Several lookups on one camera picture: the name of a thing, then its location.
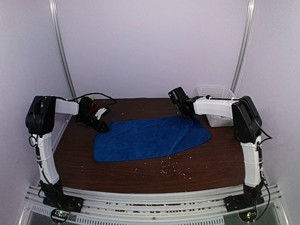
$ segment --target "plastic basket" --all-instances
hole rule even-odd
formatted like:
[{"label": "plastic basket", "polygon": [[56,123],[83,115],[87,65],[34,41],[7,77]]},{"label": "plastic basket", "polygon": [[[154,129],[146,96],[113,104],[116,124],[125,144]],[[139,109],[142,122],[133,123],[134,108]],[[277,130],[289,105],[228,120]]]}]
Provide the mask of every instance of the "plastic basket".
[{"label": "plastic basket", "polygon": [[[236,98],[235,94],[229,89],[221,86],[200,86],[197,87],[199,96],[211,95],[213,98]],[[206,115],[211,127],[233,126],[233,120],[222,116]]]}]

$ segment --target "brown tabletop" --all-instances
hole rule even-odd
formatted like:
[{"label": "brown tabletop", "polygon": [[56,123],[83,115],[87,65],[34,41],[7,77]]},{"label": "brown tabletop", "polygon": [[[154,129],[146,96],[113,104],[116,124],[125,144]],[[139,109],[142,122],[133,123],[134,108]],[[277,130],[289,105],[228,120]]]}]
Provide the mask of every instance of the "brown tabletop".
[{"label": "brown tabletop", "polygon": [[[96,100],[102,107],[109,100]],[[112,121],[141,120],[176,115],[168,98],[119,99],[104,117]],[[63,186],[115,193],[171,193],[224,188],[243,184],[244,163],[233,127],[211,128],[205,116],[197,116],[212,138],[195,148],[169,157],[96,163],[96,132],[69,122],[54,154]]]}]

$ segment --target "black cable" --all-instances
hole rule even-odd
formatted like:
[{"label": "black cable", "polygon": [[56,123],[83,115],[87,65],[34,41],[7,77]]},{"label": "black cable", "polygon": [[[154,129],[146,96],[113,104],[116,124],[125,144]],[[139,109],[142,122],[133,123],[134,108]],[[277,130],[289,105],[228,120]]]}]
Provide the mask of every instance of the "black cable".
[{"label": "black cable", "polygon": [[37,137],[34,137],[33,135],[30,135],[29,138],[28,138],[28,141],[29,141],[29,145],[33,148],[36,147],[37,145],[37,141],[38,141],[38,136]]},{"label": "black cable", "polygon": [[[242,102],[244,102],[244,103],[246,103],[247,106],[249,107],[249,109],[251,109],[250,104],[249,104],[246,100],[241,99],[241,98],[239,98],[238,100],[239,100],[239,101],[242,101]],[[273,137],[271,137],[270,135],[268,135],[267,132],[265,132],[264,129],[258,124],[258,122],[257,122],[256,119],[255,119],[255,116],[254,116],[253,112],[252,112],[251,110],[249,110],[249,111],[250,111],[250,113],[251,113],[251,115],[252,115],[252,117],[253,117],[253,120],[254,120],[254,122],[256,123],[256,125],[257,125],[257,126],[260,128],[260,130],[267,136],[267,138],[263,139],[263,140],[262,140],[260,143],[258,143],[258,144],[261,145],[264,141],[273,139]]]},{"label": "black cable", "polygon": [[105,107],[107,107],[109,105],[114,105],[114,104],[116,104],[118,102],[116,99],[114,99],[114,98],[112,98],[112,97],[110,97],[108,95],[105,95],[103,93],[100,93],[100,92],[93,92],[93,93],[84,94],[84,95],[81,95],[81,96],[79,96],[77,98],[74,98],[74,99],[71,99],[71,100],[68,100],[68,101],[69,102],[73,102],[73,101],[76,101],[76,100],[78,100],[78,99],[80,99],[82,97],[88,96],[88,95],[102,95],[102,96],[107,97],[107,98],[111,99],[112,101],[114,101],[113,103],[107,104]]},{"label": "black cable", "polygon": [[38,197],[39,197],[39,198],[45,198],[45,197],[41,197],[41,196],[39,195],[39,194],[41,193],[41,191],[42,191],[42,188],[38,191],[38,194],[37,194]]},{"label": "black cable", "polygon": [[40,97],[34,104],[33,106],[33,112],[32,112],[32,116],[33,116],[33,120],[34,120],[34,124],[36,125],[36,132],[37,134],[40,133],[38,131],[38,125],[37,125],[37,120],[36,120],[36,107],[39,101],[43,100],[45,98],[45,96]]},{"label": "black cable", "polygon": [[270,191],[269,191],[269,189],[268,189],[268,187],[267,187],[267,185],[266,185],[266,183],[265,182],[263,182],[263,184],[264,184],[264,186],[266,187],[266,189],[267,189],[267,191],[268,191],[268,194],[269,194],[269,199],[268,199],[268,203],[267,203],[267,206],[266,206],[266,208],[264,209],[264,211],[260,214],[260,216],[257,218],[257,219],[255,219],[255,222],[260,218],[260,217],[262,217],[263,216],[263,214],[266,212],[266,210],[267,210],[267,208],[268,208],[268,206],[269,206],[269,204],[270,204],[270,200],[271,200],[271,193],[270,193]]},{"label": "black cable", "polygon": [[67,201],[68,204],[71,204],[71,203],[69,202],[69,200],[66,198],[66,196],[65,196],[64,194],[62,194],[61,192],[59,192],[58,190],[56,190],[56,189],[53,187],[53,185],[49,182],[49,180],[46,178],[46,175],[45,175],[45,173],[44,173],[44,170],[42,170],[42,175],[43,175],[44,179],[46,180],[46,182],[48,183],[48,185],[49,185],[54,191],[56,191],[59,195],[61,195],[61,196]]}]

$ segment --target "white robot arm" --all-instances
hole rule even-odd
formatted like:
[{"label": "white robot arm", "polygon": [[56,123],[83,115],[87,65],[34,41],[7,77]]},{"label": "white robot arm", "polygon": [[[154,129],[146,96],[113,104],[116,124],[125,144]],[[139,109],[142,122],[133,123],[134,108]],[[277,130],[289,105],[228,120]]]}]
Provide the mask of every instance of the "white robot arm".
[{"label": "white robot arm", "polygon": [[51,144],[55,114],[77,115],[80,122],[98,132],[107,132],[109,127],[102,115],[108,107],[97,109],[93,100],[83,97],[80,103],[66,101],[54,96],[36,96],[26,116],[30,145],[36,150],[40,170],[40,185],[45,194],[43,203],[65,211],[80,212],[83,199],[63,194],[62,183],[56,171]]},{"label": "white robot arm", "polygon": [[[194,102],[194,110],[197,115],[214,115],[233,119],[232,104],[236,100],[213,99],[211,97],[200,97]],[[245,163],[245,184],[255,188],[262,181],[260,176],[260,160],[257,151],[257,145],[261,142],[261,136],[258,135],[254,143],[241,142],[244,163]]]},{"label": "white robot arm", "polygon": [[177,113],[183,118],[194,115],[215,115],[233,119],[234,137],[240,142],[244,154],[244,194],[225,198],[227,211],[263,203],[263,157],[261,143],[262,120],[251,98],[221,99],[211,96],[189,98],[179,87],[169,92]]}]

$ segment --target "blue cloth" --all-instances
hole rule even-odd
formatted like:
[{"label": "blue cloth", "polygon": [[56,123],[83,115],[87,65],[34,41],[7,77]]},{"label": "blue cloth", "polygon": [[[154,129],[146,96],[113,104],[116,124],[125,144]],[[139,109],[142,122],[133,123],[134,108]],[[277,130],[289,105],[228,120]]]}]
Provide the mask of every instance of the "blue cloth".
[{"label": "blue cloth", "polygon": [[168,156],[203,144],[211,137],[197,119],[179,116],[113,122],[109,127],[111,131],[96,135],[96,162]]}]

